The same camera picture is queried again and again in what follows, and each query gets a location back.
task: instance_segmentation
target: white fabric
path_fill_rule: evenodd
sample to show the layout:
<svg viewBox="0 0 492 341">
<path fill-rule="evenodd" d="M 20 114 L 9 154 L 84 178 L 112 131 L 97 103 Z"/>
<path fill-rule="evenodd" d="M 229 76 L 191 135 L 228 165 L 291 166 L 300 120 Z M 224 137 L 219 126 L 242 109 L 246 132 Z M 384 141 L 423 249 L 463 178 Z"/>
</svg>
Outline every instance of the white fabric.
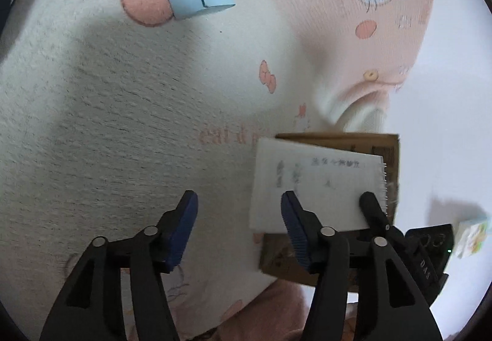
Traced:
<svg viewBox="0 0 492 341">
<path fill-rule="evenodd" d="M 120 0 L 16 1 L 0 50 L 0 298 L 31 339 L 74 254 L 154 224 L 186 189 L 198 218 L 166 279 L 181 337 L 272 282 L 248 229 L 254 145 L 328 129 L 313 99 L 330 74 L 272 0 L 235 1 L 153 28 Z M 263 61 L 276 88 L 260 80 Z M 365 101 L 343 126 L 378 130 L 381 104 Z"/>
</svg>

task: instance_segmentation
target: white notebook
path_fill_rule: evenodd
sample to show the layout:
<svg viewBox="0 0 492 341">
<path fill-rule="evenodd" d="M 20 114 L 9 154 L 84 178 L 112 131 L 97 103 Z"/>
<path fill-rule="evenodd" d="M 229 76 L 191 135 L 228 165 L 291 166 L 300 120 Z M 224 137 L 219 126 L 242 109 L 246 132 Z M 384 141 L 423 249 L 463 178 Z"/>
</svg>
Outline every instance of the white notebook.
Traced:
<svg viewBox="0 0 492 341">
<path fill-rule="evenodd" d="M 255 232 L 286 233 L 280 199 L 294 190 L 303 208 L 337 231 L 368 225 L 359 197 L 373 192 L 386 212 L 383 158 L 262 138 L 256 152 L 249 225 Z"/>
</svg>

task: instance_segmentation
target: metal pivot screw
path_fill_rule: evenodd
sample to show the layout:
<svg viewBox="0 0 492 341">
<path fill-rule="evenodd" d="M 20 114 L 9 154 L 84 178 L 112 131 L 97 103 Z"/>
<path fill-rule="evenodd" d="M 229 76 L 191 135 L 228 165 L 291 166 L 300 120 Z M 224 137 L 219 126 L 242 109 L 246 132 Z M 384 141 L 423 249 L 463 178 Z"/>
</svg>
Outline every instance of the metal pivot screw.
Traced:
<svg viewBox="0 0 492 341">
<path fill-rule="evenodd" d="M 384 237 L 376 237 L 374 239 L 374 243 L 378 246 L 378 247 L 385 247 L 388 245 L 388 241 L 384 238 Z"/>
<path fill-rule="evenodd" d="M 148 226 L 144 229 L 144 234 L 146 236 L 153 236 L 157 234 L 157 232 L 158 232 L 158 228 L 155 226 Z"/>
<path fill-rule="evenodd" d="M 102 247 L 104 244 L 106 244 L 104 237 L 96 237 L 93 239 L 94 247 Z"/>
<path fill-rule="evenodd" d="M 335 229 L 332 227 L 322 227 L 321 228 L 321 234 L 323 234 L 326 237 L 332 237 L 335 235 Z"/>
</svg>

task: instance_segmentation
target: brown cardboard box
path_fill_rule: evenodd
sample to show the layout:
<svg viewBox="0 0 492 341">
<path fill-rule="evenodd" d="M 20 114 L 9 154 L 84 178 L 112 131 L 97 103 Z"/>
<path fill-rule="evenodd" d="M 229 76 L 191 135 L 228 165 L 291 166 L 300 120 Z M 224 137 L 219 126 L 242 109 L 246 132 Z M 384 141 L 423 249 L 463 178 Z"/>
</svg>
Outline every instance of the brown cardboard box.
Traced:
<svg viewBox="0 0 492 341">
<path fill-rule="evenodd" d="M 398 135 L 371 133 L 285 133 L 276 138 L 338 150 L 380 155 L 386 165 L 388 189 L 387 215 L 393 223 L 398 203 L 399 139 Z M 316 285 L 318 275 L 310 275 L 298 263 L 286 234 L 265 234 L 260 258 L 263 273 L 300 284 Z M 356 271 L 349 272 L 349 290 L 357 292 Z"/>
</svg>

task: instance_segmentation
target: spiral binding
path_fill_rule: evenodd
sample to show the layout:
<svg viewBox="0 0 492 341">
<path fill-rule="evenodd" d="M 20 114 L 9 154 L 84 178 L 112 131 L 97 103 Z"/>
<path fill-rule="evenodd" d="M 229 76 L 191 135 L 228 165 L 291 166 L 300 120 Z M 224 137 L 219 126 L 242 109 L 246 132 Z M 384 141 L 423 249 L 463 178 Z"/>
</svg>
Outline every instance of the spiral binding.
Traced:
<svg viewBox="0 0 492 341">
<path fill-rule="evenodd" d="M 382 170 L 382 182 L 381 186 L 378 189 L 378 194 L 381 197 L 382 196 L 382 201 L 380 200 L 381 204 L 381 210 L 387 215 L 388 214 L 388 187 L 386 187 L 386 164 L 383 162 L 383 157 L 381 157 L 381 170 Z"/>
</svg>

